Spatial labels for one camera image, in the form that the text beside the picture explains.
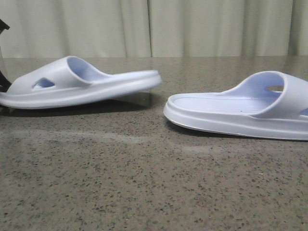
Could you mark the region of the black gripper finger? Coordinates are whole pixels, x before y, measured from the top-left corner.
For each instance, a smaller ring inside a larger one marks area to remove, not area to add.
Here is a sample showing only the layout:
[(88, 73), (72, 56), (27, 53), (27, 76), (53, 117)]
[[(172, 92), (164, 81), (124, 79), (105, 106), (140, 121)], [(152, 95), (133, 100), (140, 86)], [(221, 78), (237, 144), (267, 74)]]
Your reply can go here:
[(0, 19), (0, 34), (4, 31), (4, 30), (9, 30), (10, 27)]
[(0, 71), (0, 91), (6, 92), (10, 86), (11, 86), (11, 82)]

